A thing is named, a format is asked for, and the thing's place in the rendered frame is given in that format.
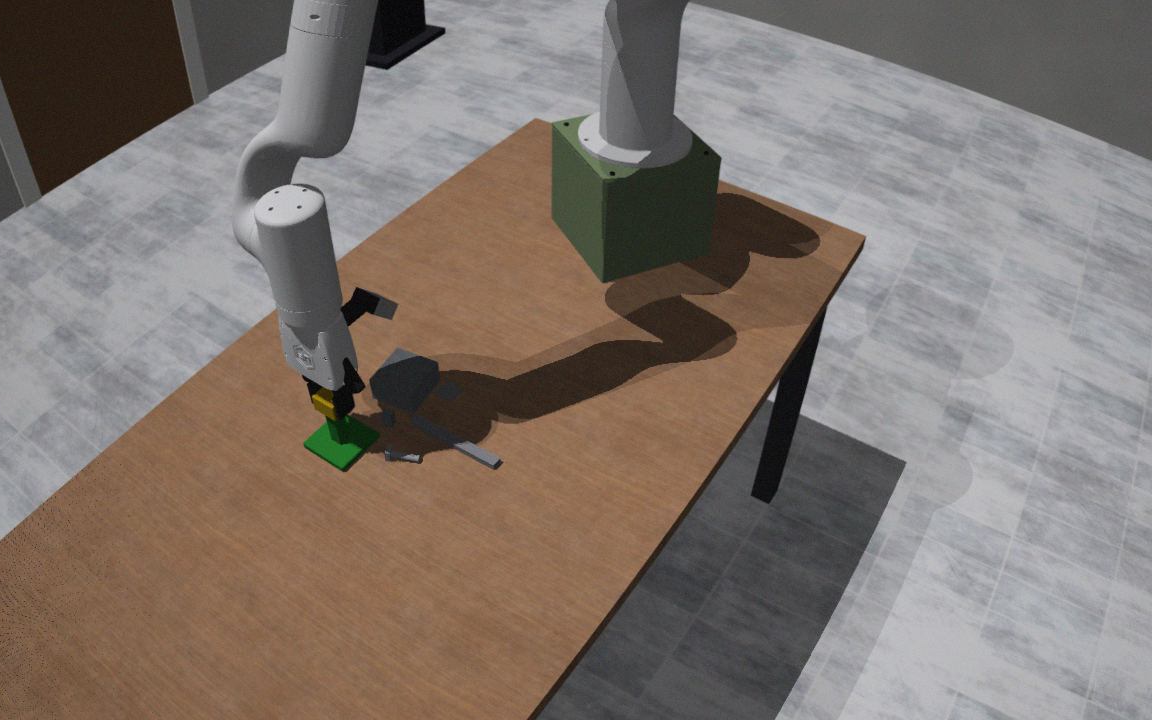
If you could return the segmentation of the green square peg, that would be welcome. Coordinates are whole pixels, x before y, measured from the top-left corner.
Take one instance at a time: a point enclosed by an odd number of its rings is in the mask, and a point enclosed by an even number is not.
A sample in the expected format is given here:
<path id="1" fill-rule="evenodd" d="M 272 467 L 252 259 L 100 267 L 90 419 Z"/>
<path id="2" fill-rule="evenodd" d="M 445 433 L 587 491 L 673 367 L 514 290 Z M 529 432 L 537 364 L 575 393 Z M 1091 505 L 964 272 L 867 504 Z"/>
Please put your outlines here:
<path id="1" fill-rule="evenodd" d="M 332 420 L 326 416 L 323 427 L 308 437 L 303 445 L 334 468 L 346 471 L 378 438 L 378 430 L 367 427 L 347 414 L 342 420 Z"/>

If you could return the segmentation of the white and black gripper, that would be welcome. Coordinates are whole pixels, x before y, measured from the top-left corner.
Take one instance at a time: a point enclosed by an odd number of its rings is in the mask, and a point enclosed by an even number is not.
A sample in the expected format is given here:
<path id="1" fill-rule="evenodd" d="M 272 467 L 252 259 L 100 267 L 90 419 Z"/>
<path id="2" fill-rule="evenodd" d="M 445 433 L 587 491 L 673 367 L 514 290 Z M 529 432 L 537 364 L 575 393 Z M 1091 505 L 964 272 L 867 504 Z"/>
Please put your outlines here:
<path id="1" fill-rule="evenodd" d="M 285 363 L 305 379 L 312 404 L 314 404 L 312 396 L 317 391 L 323 387 L 332 389 L 335 414 L 338 419 L 342 420 L 355 407 L 353 406 L 355 397 L 351 395 L 358 395 L 366 387 L 357 373 L 355 344 L 344 314 L 339 310 L 332 319 L 310 327 L 294 327 L 294 325 L 287 327 L 287 325 L 279 316 Z"/>

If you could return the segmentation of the grey rectangular bar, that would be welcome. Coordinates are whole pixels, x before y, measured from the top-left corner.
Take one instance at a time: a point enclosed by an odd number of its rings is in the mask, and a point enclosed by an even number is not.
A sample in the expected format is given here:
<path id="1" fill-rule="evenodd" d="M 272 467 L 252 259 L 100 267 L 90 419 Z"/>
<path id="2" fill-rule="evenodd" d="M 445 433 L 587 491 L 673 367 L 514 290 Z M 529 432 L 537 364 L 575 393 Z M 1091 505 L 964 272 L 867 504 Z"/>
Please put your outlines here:
<path id="1" fill-rule="evenodd" d="M 422 432 L 433 435 L 433 438 L 439 439 L 439 441 L 442 441 L 444 445 L 450 446 L 454 450 L 460 450 L 461 454 L 465 454 L 468 457 L 472 457 L 477 462 L 482 462 L 482 464 L 486 468 L 492 468 L 494 470 L 500 464 L 500 457 L 488 454 L 488 450 L 484 450 L 484 448 L 468 442 L 467 439 L 463 439 L 460 435 L 454 435 L 450 430 L 439 427 L 439 425 L 435 425 L 433 420 L 429 420 L 419 414 L 416 414 L 410 423 L 411 427 L 419 429 Z"/>

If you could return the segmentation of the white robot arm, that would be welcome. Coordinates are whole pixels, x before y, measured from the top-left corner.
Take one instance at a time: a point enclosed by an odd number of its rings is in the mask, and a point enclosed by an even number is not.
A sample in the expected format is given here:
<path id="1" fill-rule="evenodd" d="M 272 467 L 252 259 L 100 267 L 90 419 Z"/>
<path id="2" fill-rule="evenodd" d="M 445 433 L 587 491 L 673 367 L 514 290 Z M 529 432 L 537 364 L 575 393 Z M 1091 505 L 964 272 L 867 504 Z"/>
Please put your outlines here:
<path id="1" fill-rule="evenodd" d="M 689 1 L 605 6 L 600 111 L 579 124 L 588 154 L 628 168 L 666 167 L 689 154 L 692 132 L 673 118 Z M 268 273 L 280 319 L 296 327 L 339 310 L 348 327 L 364 313 L 396 314 L 396 302 L 358 287 L 342 306 L 325 197 L 312 184 L 291 184 L 300 158 L 338 156 L 353 135 L 376 9 L 378 0 L 294 0 L 276 118 L 238 161 L 233 232 Z"/>

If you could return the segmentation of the yellow square nut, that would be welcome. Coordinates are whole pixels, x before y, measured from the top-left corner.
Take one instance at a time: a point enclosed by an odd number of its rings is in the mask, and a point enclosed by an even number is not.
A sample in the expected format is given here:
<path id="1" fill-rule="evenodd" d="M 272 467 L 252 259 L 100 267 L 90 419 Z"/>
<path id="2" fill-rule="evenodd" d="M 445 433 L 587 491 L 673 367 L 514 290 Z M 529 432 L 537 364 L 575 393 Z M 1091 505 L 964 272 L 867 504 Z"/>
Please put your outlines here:
<path id="1" fill-rule="evenodd" d="M 338 414 L 335 414 L 334 406 L 332 404 L 332 397 L 334 397 L 332 389 L 321 388 L 314 393 L 312 400 L 314 400 L 314 410 L 319 414 L 329 416 L 332 420 L 338 420 Z"/>

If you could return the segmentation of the grey square-head bolt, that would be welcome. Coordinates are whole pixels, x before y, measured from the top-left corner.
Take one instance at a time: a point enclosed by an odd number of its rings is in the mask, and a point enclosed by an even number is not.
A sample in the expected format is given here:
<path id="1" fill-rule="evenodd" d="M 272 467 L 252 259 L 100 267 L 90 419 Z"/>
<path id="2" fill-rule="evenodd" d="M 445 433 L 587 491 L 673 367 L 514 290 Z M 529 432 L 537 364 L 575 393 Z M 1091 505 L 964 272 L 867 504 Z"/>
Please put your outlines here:
<path id="1" fill-rule="evenodd" d="M 387 445 L 387 450 L 385 450 L 385 461 L 391 462 L 391 457 L 397 457 L 414 462 L 420 461 L 420 455 L 404 454 L 404 452 L 401 450 L 393 450 L 393 445 Z"/>

